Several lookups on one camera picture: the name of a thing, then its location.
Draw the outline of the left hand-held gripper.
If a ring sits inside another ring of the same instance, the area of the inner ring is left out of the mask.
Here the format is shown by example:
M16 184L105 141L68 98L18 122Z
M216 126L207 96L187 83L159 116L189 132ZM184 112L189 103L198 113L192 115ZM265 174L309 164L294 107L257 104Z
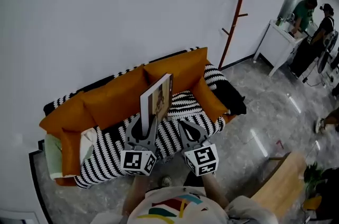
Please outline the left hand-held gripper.
M149 176L156 163L155 141L158 130L158 118L153 116L144 139L141 117L137 114L126 128L126 144L121 151L121 169L129 175ZM137 145L143 141L144 147Z

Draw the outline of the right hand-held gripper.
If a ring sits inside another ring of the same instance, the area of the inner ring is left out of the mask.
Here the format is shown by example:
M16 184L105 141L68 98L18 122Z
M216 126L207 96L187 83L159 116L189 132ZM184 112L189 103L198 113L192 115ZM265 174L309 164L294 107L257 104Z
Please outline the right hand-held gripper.
M190 121L179 121L178 129L186 150L184 160L192 173L195 176L214 173L218 168L219 157L216 145L207 140L205 128Z

